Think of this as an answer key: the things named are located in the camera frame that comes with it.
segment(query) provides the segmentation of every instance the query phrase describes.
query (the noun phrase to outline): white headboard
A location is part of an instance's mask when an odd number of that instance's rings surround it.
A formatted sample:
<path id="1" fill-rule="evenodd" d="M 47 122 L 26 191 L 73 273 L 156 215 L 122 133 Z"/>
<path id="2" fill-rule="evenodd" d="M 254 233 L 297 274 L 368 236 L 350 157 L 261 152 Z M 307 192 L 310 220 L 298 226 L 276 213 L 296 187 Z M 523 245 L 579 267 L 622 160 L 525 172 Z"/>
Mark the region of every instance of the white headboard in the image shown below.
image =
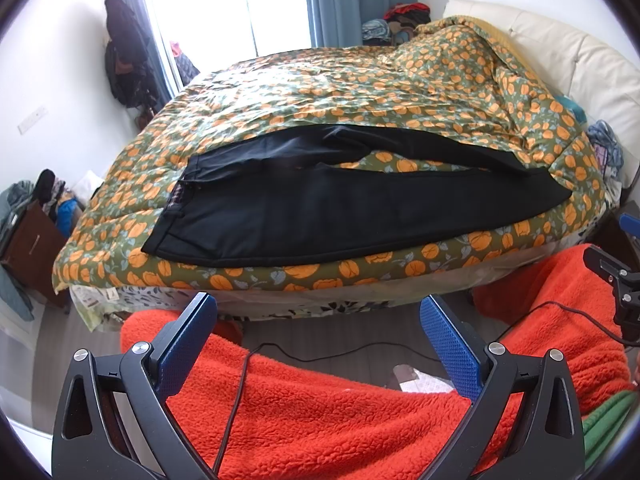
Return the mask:
<path id="1" fill-rule="evenodd" d="M 473 16 L 508 34 L 538 76 L 578 103 L 589 124 L 603 119 L 623 145 L 622 184 L 640 167 L 640 70 L 609 45 L 551 18 L 497 4 L 449 0 L 444 17 Z"/>

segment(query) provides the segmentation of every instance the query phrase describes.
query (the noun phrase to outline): red blanket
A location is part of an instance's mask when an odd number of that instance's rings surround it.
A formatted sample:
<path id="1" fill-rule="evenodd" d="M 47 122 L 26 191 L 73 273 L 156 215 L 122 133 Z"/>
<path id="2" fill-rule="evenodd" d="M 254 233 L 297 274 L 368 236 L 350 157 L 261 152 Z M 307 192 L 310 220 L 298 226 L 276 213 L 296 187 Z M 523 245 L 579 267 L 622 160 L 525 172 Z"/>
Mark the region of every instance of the red blanket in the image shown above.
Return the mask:
<path id="1" fill-rule="evenodd" d="M 512 322 L 545 300 L 583 309 L 620 334 L 612 322 L 611 288 L 582 264 L 584 246 L 480 287 L 478 309 Z M 151 341 L 178 313 L 147 310 L 122 329 L 122 350 Z M 503 343 L 541 356 L 560 349 L 568 359 L 583 415 L 631 389 L 623 348 L 591 323 L 557 307 L 531 314 Z M 212 464 L 236 396 L 247 350 L 209 337 L 180 394 L 168 405 L 207 463 Z M 512 396 L 483 466 L 495 461 L 519 403 Z M 220 469 L 222 480 L 414 480 L 451 435 L 469 402 L 450 394 L 405 394 L 289 367 L 253 356 L 242 403 Z"/>

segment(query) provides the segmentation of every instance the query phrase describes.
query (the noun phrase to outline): floral comforter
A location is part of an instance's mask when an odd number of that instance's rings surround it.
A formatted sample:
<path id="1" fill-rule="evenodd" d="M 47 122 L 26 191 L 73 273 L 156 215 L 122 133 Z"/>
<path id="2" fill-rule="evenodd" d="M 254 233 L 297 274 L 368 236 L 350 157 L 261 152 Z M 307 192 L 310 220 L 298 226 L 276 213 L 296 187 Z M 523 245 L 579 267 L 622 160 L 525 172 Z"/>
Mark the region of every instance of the floral comforter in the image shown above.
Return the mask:
<path id="1" fill-rule="evenodd" d="M 573 194 L 544 214 L 494 231 L 332 263 L 211 269 L 141 252 L 193 153 L 280 128 L 326 122 L 429 130 L 459 142 L 511 150 L 528 167 L 548 168 Z M 387 152 L 343 166 L 388 172 L 463 169 Z M 572 114 L 498 31 L 454 16 L 420 26 L 411 42 L 395 49 L 274 54 L 185 88 L 114 161 L 58 255 L 53 283 L 57 290 L 70 284 L 313 290 L 410 279 L 558 240 L 585 227 L 603 207 L 598 163 Z"/>

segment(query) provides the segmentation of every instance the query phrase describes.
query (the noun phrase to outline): black clamp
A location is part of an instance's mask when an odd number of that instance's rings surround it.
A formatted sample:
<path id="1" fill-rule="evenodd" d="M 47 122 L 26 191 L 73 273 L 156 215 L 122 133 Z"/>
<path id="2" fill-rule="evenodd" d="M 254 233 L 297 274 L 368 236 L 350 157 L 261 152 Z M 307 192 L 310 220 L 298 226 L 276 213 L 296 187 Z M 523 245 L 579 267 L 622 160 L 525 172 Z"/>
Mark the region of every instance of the black clamp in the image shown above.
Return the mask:
<path id="1" fill-rule="evenodd" d="M 640 272 L 631 272 L 601 248 L 590 246 L 582 257 L 584 265 L 612 286 L 616 300 L 613 321 L 622 329 L 622 337 L 628 341 L 640 338 Z"/>
<path id="2" fill-rule="evenodd" d="M 562 352 L 511 354 L 460 322 L 439 296 L 420 306 L 422 327 L 471 408 L 419 480 L 572 480 L 584 471 L 584 436 L 574 384 Z M 498 462 L 473 474 L 511 394 L 522 392 Z"/>
<path id="3" fill-rule="evenodd" d="M 135 343 L 122 355 L 76 352 L 56 414 L 53 478 L 217 480 L 165 404 L 167 397 L 180 391 L 217 316 L 216 301 L 200 292 L 151 342 Z M 127 394 L 164 477 L 138 461 L 114 392 Z"/>

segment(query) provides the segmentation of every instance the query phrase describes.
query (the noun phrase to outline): pile of clothes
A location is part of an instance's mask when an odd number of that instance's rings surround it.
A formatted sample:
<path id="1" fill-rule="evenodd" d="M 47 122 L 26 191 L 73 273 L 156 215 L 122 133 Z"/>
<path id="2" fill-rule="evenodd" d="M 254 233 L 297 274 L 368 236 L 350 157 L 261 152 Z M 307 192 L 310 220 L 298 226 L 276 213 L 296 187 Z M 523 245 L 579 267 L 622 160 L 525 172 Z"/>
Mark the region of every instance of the pile of clothes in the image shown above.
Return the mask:
<path id="1" fill-rule="evenodd" d="M 622 156 L 622 147 L 611 126 L 602 119 L 587 128 L 587 137 L 589 137 L 596 152 L 607 193 L 610 195 L 612 202 L 618 205 L 622 194 L 620 170 L 625 163 Z"/>
<path id="2" fill-rule="evenodd" d="M 0 193 L 0 255 L 8 247 L 20 216 L 36 201 L 67 238 L 82 214 L 73 192 L 51 170 L 40 173 L 35 185 L 29 180 L 12 184 Z M 30 297 L 3 266 L 0 266 L 0 299 L 23 320 L 33 320 Z"/>
<path id="3" fill-rule="evenodd" d="M 420 2 L 397 4 L 382 18 L 362 24 L 362 41 L 370 46 L 396 46 L 409 41 L 415 27 L 430 21 L 429 6 Z"/>

